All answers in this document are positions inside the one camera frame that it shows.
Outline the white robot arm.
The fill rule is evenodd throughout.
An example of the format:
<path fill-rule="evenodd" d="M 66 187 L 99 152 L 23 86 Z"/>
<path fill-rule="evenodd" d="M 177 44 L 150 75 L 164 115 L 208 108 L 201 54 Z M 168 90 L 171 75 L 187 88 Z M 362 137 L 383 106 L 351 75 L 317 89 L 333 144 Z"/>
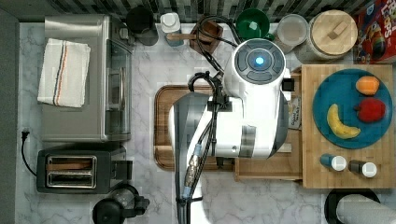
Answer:
<path fill-rule="evenodd" d="M 223 71 L 193 75 L 190 92 L 171 106 L 168 133 L 175 160 L 178 224 L 191 224 L 191 205 L 206 158 L 272 157 L 289 128 L 294 80 L 282 50 L 254 38 L 236 47 Z"/>

